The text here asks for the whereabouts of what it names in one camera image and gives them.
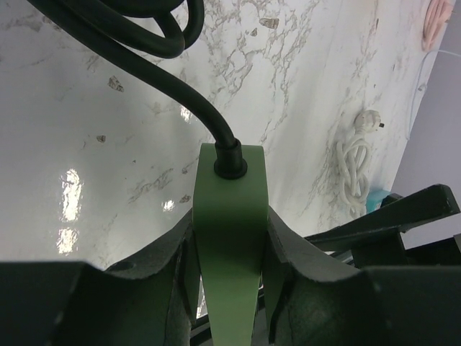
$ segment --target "coiled black cable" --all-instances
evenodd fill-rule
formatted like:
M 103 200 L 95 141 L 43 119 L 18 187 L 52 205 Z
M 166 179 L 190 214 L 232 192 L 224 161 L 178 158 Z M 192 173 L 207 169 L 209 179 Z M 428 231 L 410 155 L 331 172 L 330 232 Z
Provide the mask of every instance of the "coiled black cable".
M 190 110 L 216 140 L 218 175 L 226 179 L 245 175 L 240 142 L 216 108 L 189 85 L 120 44 L 161 58 L 177 57 L 202 31 L 203 0 L 187 0 L 189 21 L 184 31 L 171 14 L 184 0 L 28 1 L 92 51 Z M 147 31 L 124 15 L 154 18 L 165 37 Z

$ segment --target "coiled pink cord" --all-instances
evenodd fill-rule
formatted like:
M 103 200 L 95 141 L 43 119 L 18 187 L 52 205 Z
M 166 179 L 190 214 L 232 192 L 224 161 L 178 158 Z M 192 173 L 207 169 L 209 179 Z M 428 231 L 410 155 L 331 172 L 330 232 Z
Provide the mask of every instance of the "coiled pink cord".
M 424 20 L 423 50 L 429 52 L 444 23 L 452 16 L 453 5 L 448 0 L 431 0 Z

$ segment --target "green plastic casing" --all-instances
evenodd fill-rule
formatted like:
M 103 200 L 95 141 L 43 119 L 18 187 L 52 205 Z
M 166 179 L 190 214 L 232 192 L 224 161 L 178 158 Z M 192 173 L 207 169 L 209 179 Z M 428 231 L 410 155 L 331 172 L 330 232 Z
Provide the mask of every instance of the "green plastic casing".
M 192 206 L 197 253 L 214 346 L 251 346 L 269 196 L 264 150 L 242 146 L 248 171 L 216 175 L 215 147 L 202 144 Z

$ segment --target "tabletop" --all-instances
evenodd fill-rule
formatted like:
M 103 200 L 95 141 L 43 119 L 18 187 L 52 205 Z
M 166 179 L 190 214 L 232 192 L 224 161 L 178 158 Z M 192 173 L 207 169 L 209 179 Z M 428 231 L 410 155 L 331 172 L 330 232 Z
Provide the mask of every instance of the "tabletop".
M 243 144 L 264 147 L 269 203 L 306 236 L 351 220 L 335 145 L 362 110 L 385 124 L 367 137 L 367 175 L 391 188 L 428 3 L 208 0 L 189 50 L 143 57 L 203 94 Z M 187 22 L 184 7 L 174 14 Z M 153 20 L 136 22 L 158 32 Z M 0 1 L 0 115 L 1 260 L 107 267 L 138 251 L 192 207 L 200 145 L 212 141 L 189 110 L 25 0 Z

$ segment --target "cable strain relief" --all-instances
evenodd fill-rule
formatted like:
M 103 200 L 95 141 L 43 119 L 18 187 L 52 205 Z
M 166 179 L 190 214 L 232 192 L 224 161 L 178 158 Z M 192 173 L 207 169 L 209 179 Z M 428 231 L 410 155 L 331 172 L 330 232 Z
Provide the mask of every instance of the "cable strain relief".
M 224 148 L 218 142 L 215 144 L 215 173 L 223 179 L 242 178 L 248 170 L 248 165 L 242 155 L 242 145 L 238 139 L 232 148 Z

